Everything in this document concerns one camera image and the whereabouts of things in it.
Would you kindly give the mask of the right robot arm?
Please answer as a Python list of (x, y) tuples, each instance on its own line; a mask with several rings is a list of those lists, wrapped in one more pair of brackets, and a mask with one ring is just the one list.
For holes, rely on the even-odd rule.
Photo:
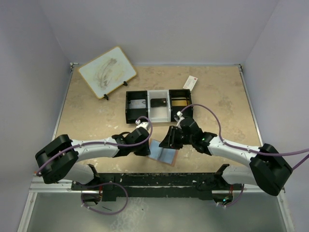
[(182, 149), (191, 145), (197, 152), (218, 156), (240, 163), (240, 167), (227, 166), (216, 175), (215, 185), (226, 189), (233, 184), (258, 186), (265, 193), (278, 196), (293, 170), (269, 144), (262, 147), (238, 144), (224, 140), (219, 135), (203, 131), (190, 117), (182, 118), (169, 130), (159, 147)]

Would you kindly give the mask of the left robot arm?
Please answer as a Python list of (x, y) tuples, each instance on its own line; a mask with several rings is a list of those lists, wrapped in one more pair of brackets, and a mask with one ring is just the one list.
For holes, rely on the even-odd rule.
[(73, 140), (67, 134), (60, 135), (35, 155), (39, 167), (36, 176), (42, 177), (46, 184), (67, 179), (79, 182), (88, 189), (95, 189), (99, 185), (99, 177), (94, 166), (81, 165), (80, 162), (125, 157), (131, 153), (148, 156), (152, 132), (152, 129), (137, 127), (133, 132), (92, 141)]

